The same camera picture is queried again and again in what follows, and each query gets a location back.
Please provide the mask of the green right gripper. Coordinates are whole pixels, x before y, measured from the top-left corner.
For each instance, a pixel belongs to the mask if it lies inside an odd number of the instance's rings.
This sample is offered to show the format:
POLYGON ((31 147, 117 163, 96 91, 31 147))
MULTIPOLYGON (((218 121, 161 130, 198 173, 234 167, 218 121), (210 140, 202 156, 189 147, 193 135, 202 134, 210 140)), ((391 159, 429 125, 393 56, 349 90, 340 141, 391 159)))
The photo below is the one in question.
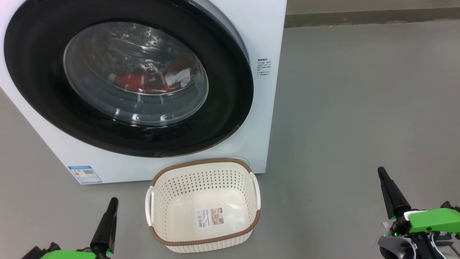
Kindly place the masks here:
POLYGON ((396 183, 383 166, 377 169, 381 190, 389 219, 396 221, 391 226, 391 236, 404 236, 419 232, 448 232, 459 234, 459 210, 438 208, 433 210, 411 210, 396 183))

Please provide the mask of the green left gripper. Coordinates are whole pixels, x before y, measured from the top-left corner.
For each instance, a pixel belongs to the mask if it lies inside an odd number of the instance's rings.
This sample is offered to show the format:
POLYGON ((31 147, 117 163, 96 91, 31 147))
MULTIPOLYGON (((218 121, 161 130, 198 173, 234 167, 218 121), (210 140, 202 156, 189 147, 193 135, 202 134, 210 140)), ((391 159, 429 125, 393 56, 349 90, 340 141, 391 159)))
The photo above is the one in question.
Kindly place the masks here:
POLYGON ((102 215, 96 232, 90 243, 90 252, 54 250, 44 254, 41 259, 95 259, 95 254, 113 254, 117 228, 117 210, 119 200, 111 198, 107 210, 102 215))

